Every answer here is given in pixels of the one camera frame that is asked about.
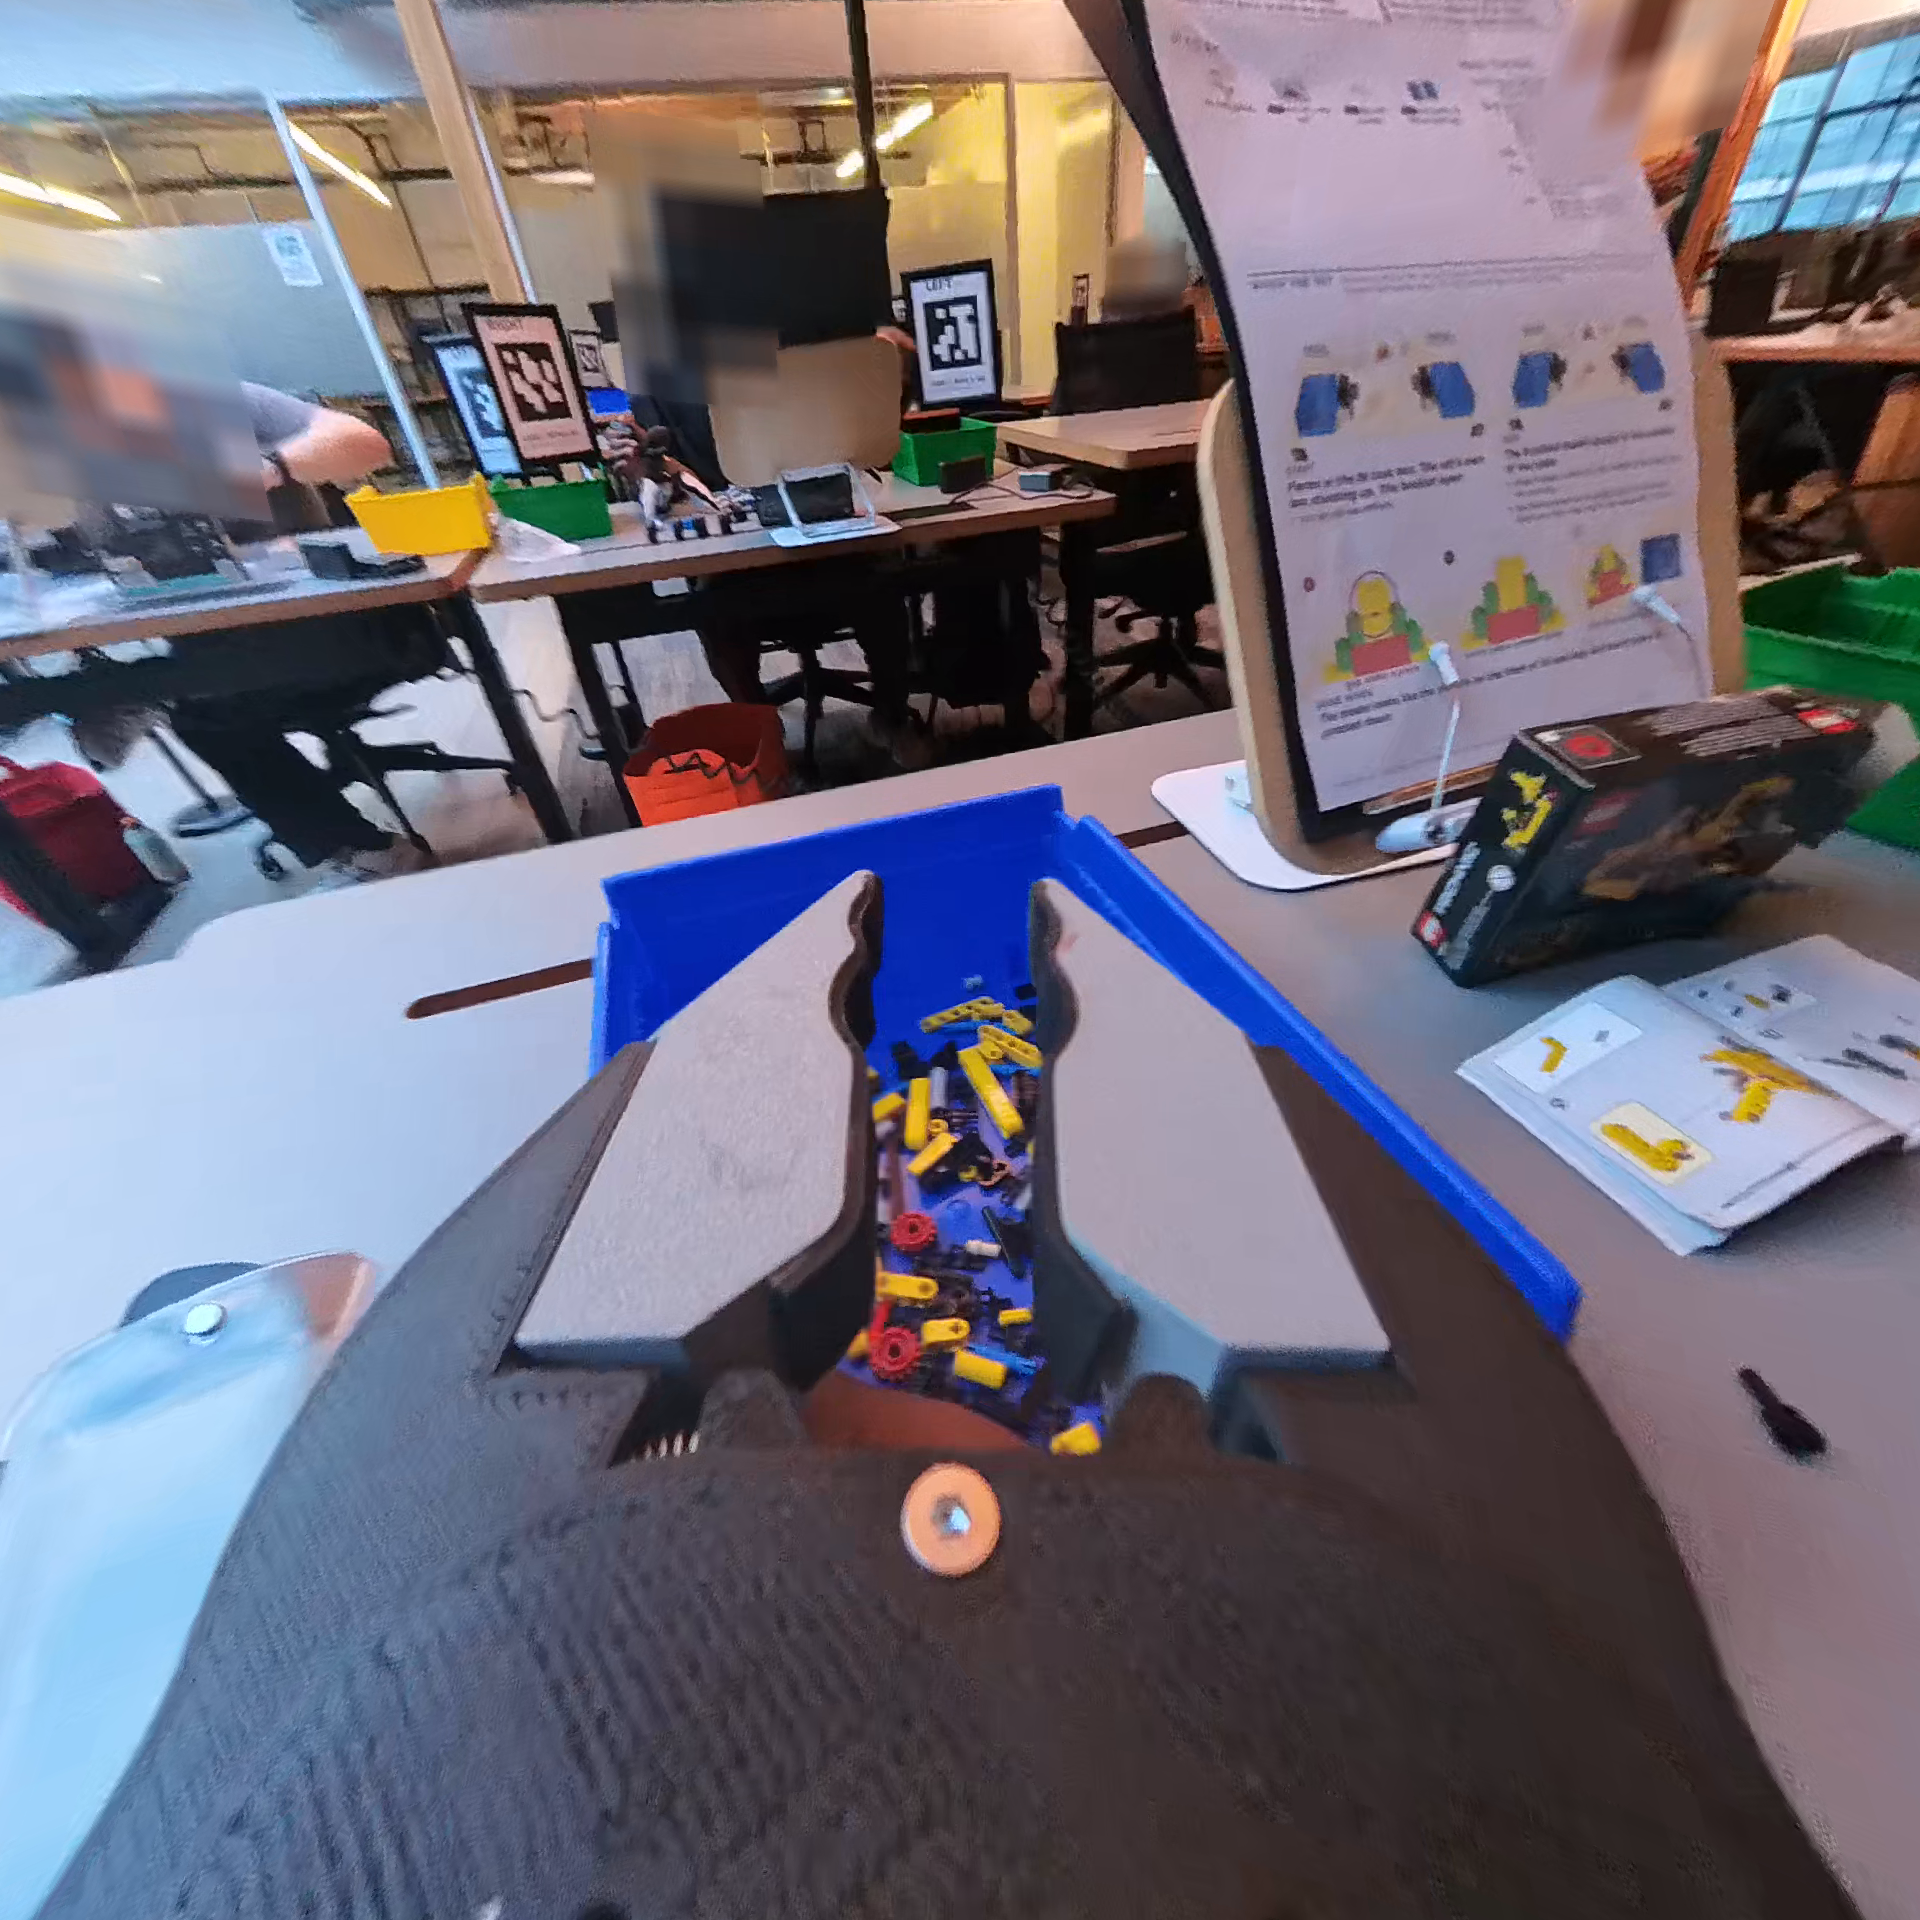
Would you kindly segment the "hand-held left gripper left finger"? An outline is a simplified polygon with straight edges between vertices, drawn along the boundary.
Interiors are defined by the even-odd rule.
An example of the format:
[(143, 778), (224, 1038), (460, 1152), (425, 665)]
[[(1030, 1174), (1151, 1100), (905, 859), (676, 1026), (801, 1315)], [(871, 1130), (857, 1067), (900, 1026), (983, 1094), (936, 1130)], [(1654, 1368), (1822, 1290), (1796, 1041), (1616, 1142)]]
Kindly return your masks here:
[(874, 1299), (866, 1043), (882, 887), (852, 871), (665, 1020), (515, 1344), (703, 1396), (833, 1371)]

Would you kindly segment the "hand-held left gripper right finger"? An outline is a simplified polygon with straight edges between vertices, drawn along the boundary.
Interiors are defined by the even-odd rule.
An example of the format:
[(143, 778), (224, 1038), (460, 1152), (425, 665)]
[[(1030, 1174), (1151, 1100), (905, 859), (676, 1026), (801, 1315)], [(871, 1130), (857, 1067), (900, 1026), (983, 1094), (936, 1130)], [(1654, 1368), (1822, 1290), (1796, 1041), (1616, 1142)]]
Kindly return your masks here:
[(1384, 1364), (1361, 1282), (1260, 1049), (1067, 882), (1030, 898), (1041, 985), (1035, 1318), (1052, 1382), (1115, 1409), (1147, 1376)]

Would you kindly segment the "pile of lego pieces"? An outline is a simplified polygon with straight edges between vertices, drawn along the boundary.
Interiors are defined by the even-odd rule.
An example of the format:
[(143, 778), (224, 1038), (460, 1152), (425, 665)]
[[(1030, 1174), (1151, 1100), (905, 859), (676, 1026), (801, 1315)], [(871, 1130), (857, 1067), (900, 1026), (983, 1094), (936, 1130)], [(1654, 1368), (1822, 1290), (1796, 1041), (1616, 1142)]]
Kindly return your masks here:
[(1041, 1324), (1038, 1004), (1032, 982), (967, 976), (871, 1064), (874, 1284), (842, 1370), (1095, 1456), (1102, 1410)]

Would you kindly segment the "blue plastic bin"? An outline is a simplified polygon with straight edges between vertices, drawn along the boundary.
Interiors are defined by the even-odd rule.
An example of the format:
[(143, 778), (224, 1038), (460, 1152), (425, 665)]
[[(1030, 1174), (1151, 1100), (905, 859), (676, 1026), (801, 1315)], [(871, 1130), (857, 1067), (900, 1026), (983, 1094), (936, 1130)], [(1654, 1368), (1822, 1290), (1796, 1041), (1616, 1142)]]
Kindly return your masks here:
[(1467, 1332), (1467, 1282), (1452, 1266), (1470, 1246), (1553, 1342), (1570, 1337), (1582, 1300), (1570, 1273), (1132, 850), (1074, 822), (1057, 787), (611, 878), (593, 974), (593, 1067), (655, 1041), (724, 964), (856, 871), (882, 887), (871, 1052), (904, 1038), (962, 976), (1026, 979), (1041, 993), (1030, 898), (1038, 880), (1063, 880), (1260, 1049), (1387, 1330), (1379, 1368), (1414, 1364), (1419, 1313), (1442, 1332)]

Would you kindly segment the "lego instruction booklet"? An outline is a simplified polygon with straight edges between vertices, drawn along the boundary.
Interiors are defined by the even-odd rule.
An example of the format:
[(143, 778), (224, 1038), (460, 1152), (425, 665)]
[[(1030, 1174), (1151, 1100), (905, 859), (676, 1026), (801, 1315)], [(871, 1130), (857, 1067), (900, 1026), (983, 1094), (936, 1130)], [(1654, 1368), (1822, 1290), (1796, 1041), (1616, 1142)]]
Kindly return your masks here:
[(1918, 984), (1832, 936), (1611, 976), (1456, 1075), (1679, 1255), (1918, 1145)]

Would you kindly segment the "black lego set box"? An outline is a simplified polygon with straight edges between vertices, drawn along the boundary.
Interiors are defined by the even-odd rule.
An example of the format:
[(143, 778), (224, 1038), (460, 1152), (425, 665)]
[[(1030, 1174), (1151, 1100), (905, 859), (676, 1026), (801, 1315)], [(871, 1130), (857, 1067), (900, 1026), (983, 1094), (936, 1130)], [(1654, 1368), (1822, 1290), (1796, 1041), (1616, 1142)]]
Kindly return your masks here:
[(1411, 938), (1472, 990), (1705, 936), (1914, 752), (1899, 707), (1794, 687), (1524, 730)]

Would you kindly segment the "black lego pin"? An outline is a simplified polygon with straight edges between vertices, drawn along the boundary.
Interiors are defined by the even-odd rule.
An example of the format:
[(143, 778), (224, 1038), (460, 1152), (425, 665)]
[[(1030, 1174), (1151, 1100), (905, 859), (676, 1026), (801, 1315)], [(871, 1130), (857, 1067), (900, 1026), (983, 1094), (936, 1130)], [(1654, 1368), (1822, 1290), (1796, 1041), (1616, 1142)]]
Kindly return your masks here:
[(1753, 1368), (1740, 1368), (1736, 1379), (1752, 1399), (1772, 1446), (1794, 1460), (1816, 1460), (1828, 1454), (1828, 1435)]

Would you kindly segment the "metal stand base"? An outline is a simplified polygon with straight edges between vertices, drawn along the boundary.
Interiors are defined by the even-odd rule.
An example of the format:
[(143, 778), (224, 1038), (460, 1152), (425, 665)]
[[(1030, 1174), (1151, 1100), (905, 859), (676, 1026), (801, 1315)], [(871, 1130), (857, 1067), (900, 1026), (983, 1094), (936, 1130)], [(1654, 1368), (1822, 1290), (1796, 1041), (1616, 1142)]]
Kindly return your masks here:
[(1263, 788), (1242, 760), (1164, 776), (1153, 782), (1153, 801), (1230, 876), (1286, 896), (1448, 862), (1480, 804), (1472, 795), (1436, 817), (1361, 819), (1356, 833), (1311, 842), (1291, 787), (1275, 788), (1270, 823), (1260, 812)]

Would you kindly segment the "orange bag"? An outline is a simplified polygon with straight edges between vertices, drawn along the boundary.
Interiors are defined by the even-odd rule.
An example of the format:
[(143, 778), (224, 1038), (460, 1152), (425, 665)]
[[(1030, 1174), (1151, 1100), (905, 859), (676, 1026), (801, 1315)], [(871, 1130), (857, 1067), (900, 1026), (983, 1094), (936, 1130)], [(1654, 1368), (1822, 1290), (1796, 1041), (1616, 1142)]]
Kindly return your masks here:
[(783, 801), (792, 772), (779, 708), (705, 704), (665, 714), (626, 758), (623, 784), (641, 827)]

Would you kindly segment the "wooden board stand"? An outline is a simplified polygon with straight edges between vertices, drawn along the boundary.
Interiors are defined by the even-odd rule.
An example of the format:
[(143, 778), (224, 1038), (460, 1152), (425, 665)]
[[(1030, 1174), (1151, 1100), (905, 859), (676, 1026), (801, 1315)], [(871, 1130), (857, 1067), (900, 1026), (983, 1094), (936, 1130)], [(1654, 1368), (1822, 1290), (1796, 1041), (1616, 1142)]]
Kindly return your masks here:
[[(1691, 339), (1697, 519), (1705, 616), (1689, 632), (1703, 647), (1711, 691), (1734, 694), (1745, 680), (1745, 625), (1740, 610), (1740, 496), (1737, 410), (1734, 383), (1716, 344)], [(1432, 865), (1452, 846), (1426, 843), (1385, 855), (1362, 827), (1338, 833), (1327, 843), (1305, 836), (1305, 776), (1291, 767), (1287, 723), (1299, 707), (1290, 691), (1282, 651), (1280, 592), (1266, 584), (1265, 540), (1257, 522), (1257, 459), (1242, 425), (1242, 388), (1227, 380), (1208, 403), (1196, 447), (1196, 487), (1204, 527), (1216, 622), (1232, 687), (1239, 751), (1248, 802), (1232, 804), (1225, 784), (1209, 791), (1223, 825), (1242, 836), (1260, 834), (1266, 855), (1299, 873), (1278, 880), (1282, 892), (1356, 880), (1364, 873)]]

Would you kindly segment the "white tethered pin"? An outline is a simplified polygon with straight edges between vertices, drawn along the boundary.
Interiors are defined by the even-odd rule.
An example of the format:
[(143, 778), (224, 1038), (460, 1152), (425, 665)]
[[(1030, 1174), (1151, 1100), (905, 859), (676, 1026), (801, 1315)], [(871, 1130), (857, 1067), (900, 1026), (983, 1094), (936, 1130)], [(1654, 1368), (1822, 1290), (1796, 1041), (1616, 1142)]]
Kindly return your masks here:
[(1712, 647), (1695, 632), (1695, 626), (1682, 618), (1673, 601), (1649, 584), (1638, 585), (1630, 592), (1630, 601), (1641, 612), (1658, 618), (1662, 625), (1666, 625), (1666, 630), (1679, 639), (1688, 659), (1688, 671), (1695, 680), (1689, 699), (1705, 699), (1715, 695), (1716, 681), (1712, 665)]
[(1432, 644), (1432, 665), (1436, 676), (1442, 684), (1442, 691), (1450, 695), (1450, 714), (1448, 714), (1448, 730), (1442, 734), (1442, 747), (1439, 752), (1439, 764), (1433, 771), (1432, 795), (1424, 815), (1419, 817), (1419, 848), (1442, 848), (1452, 843), (1456, 827), (1450, 825), (1450, 782), (1455, 776), (1455, 760), (1456, 760), (1456, 739), (1463, 720), (1463, 708), (1467, 699), (1465, 681), (1455, 659), (1455, 650), (1450, 642), (1436, 641)]

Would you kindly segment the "long work table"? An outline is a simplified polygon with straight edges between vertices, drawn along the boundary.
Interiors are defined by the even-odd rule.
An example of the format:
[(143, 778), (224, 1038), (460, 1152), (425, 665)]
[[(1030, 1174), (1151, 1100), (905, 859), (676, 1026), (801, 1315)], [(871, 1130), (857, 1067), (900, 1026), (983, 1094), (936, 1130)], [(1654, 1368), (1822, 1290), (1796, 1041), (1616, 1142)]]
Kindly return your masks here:
[(185, 650), (190, 639), (262, 630), (278, 639), (264, 641), (251, 660), (238, 664), (236, 676), (255, 674), (279, 687), (295, 671), (295, 642), (307, 639), (313, 625), (328, 618), (370, 618), (385, 609), (425, 609), (476, 674), (515, 787), (534, 810), (544, 842), (567, 843), (574, 836), (570, 812), (474, 601), (476, 578), (491, 558), (488, 548), (474, 548), (423, 561), (417, 572), (324, 578), (304, 567), (297, 551), (292, 566), (279, 570), (271, 567), (273, 553), (264, 551), (241, 584), (171, 594), (132, 594), (113, 584), (23, 580), (18, 594), (4, 601), (7, 664), (78, 657), (126, 642), (153, 647), (167, 641), (176, 650), (167, 657), (110, 664), (115, 680), (108, 680), (104, 667), (74, 671), (63, 676), (7, 681), (4, 694), (20, 702), (41, 698), (50, 714), (84, 704), (160, 702), (185, 691), (202, 671), (199, 655)]
[(790, 687), (762, 680), (762, 657), (796, 657), (809, 730), (823, 694), (865, 704), (889, 761), (915, 772), (930, 761), (929, 724), (911, 702), (911, 641), (926, 598), (940, 618), (967, 618), (962, 642), (987, 664), (962, 680), (983, 684), (1011, 744), (1041, 740), (1032, 711), (1044, 671), (1041, 538), (1063, 528), (1062, 561), (1087, 567), (1097, 544), (1089, 527), (1112, 518), (1115, 504), (1087, 484), (1022, 492), (1025, 479), (1041, 471), (1008, 468), (967, 495), (932, 495), (865, 536), (827, 543), (779, 543), (754, 512), (729, 534), (676, 540), (634, 512), (579, 553), (515, 561), (498, 544), (476, 572), (476, 598), (555, 601), (593, 737), (615, 779), (648, 720), (635, 702), (615, 707), (596, 655), (620, 659), (626, 641), (667, 634), (698, 636), (708, 672), (736, 704), (783, 707)]

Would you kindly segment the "clear plastic box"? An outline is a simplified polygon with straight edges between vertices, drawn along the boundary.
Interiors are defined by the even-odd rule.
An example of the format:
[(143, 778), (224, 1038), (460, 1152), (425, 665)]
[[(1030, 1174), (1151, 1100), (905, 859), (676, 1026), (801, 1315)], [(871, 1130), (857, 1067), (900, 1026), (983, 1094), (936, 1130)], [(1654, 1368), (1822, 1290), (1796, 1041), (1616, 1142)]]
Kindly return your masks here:
[(784, 506), (784, 527), (772, 534), (787, 544), (830, 544), (892, 536), (851, 465), (783, 471), (776, 492)]

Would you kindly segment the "small green bin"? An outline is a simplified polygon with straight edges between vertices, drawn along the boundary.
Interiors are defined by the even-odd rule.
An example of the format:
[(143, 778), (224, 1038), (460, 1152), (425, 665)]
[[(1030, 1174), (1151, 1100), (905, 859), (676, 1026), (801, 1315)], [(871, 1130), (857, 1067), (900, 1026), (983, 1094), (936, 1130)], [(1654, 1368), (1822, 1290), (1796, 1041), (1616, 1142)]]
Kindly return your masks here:
[(948, 466), (993, 471), (996, 457), (996, 424), (946, 415), (905, 417), (892, 471), (919, 490), (946, 490)]
[(614, 538), (609, 483), (600, 471), (576, 480), (497, 476), (489, 480), (502, 519), (534, 527), (555, 540), (580, 544)]

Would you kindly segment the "yellow plastic bin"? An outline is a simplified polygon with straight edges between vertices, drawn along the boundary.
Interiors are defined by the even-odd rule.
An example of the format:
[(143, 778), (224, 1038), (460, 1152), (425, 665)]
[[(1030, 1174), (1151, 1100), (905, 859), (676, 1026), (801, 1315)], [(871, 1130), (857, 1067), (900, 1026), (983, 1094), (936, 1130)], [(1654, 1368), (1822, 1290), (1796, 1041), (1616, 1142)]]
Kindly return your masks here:
[(435, 561), (491, 546), (495, 496), (480, 474), (455, 487), (360, 487), (344, 504), (385, 558)]

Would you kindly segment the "red bag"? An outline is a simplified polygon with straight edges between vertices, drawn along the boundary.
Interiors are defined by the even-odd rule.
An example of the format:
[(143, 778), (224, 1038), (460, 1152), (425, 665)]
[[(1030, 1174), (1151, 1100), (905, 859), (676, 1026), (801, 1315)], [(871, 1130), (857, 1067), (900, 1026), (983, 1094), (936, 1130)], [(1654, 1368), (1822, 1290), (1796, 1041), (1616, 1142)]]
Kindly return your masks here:
[(183, 871), (88, 769), (2, 758), (2, 906), (50, 931), (88, 974), (120, 967)]

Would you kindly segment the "clear plastic pouch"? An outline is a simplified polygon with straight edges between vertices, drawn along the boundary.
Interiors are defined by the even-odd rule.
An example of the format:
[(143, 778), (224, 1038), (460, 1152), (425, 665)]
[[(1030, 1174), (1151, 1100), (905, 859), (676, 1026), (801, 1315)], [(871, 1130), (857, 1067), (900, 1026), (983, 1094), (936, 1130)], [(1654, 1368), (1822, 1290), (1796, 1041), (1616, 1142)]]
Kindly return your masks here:
[(182, 1266), (4, 1431), (2, 1916), (35, 1916), (175, 1682), (233, 1526), (377, 1295), (362, 1255)]

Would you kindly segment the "wooden table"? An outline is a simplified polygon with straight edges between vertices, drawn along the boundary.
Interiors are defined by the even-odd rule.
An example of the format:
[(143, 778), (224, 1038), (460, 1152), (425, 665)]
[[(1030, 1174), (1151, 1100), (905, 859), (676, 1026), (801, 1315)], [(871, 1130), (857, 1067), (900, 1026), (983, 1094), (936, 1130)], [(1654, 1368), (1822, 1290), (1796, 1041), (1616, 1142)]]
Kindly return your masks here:
[(1074, 417), (999, 424), (999, 452), (1020, 465), (1078, 465), (1102, 474), (1191, 466), (1209, 400), (1174, 400)]

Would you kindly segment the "black framed tag sign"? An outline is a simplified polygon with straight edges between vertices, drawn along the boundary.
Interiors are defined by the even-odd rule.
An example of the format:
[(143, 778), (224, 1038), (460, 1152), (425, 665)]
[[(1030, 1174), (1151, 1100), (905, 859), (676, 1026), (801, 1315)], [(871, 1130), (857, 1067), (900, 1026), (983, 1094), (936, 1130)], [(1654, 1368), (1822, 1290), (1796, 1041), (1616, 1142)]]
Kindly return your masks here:
[(555, 304), (466, 303), (470, 334), (495, 384), (519, 466), (596, 466), (593, 410)]
[(420, 345), (435, 361), (478, 471), (489, 480), (522, 479), (522, 459), (478, 344), (462, 331), (442, 331), (425, 334)]
[(993, 260), (905, 273), (900, 287), (919, 403), (930, 410), (996, 404), (1002, 336)]

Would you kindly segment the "black office chair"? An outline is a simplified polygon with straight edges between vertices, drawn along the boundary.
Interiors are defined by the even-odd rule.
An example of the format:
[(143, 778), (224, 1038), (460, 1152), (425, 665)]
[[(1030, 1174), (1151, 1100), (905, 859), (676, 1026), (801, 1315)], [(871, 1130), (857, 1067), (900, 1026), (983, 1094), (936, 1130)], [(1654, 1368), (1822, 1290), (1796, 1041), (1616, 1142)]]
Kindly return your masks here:
[[(1089, 417), (1200, 398), (1198, 324), (1176, 304), (1153, 320), (1114, 320), (1057, 330), (1057, 383), (1050, 411)], [(1223, 657), (1198, 641), (1198, 616), (1212, 606), (1209, 551), (1191, 462), (1099, 476), (1115, 512), (1074, 522), (1062, 534), (1063, 584), (1063, 732), (1087, 737), (1097, 707), (1143, 681), (1177, 684), (1196, 702), (1209, 698), (1198, 667), (1223, 671)], [(1119, 680), (1097, 691), (1097, 601), (1121, 601), (1119, 625), (1155, 622), (1151, 641), (1121, 647)]]

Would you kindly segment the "printed instruction sheet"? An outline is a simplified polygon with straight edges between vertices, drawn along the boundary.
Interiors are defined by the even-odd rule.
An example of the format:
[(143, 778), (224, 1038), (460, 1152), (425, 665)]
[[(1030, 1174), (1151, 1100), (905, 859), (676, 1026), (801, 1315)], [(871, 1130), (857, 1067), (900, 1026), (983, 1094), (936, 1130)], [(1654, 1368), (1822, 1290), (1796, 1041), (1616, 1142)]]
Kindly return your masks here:
[(1308, 817), (1546, 723), (1686, 702), (1689, 324), (1580, 4), (1140, 4), (1227, 331)]

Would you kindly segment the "green plastic bin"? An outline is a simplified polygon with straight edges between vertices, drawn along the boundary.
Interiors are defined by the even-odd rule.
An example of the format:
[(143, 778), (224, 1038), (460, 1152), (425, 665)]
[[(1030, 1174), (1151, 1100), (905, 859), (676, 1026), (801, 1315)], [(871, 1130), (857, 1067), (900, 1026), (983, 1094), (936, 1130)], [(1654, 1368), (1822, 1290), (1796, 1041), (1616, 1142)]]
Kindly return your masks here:
[(1752, 689), (1790, 684), (1899, 707), (1918, 724), (1918, 570), (1810, 567), (1742, 592)]

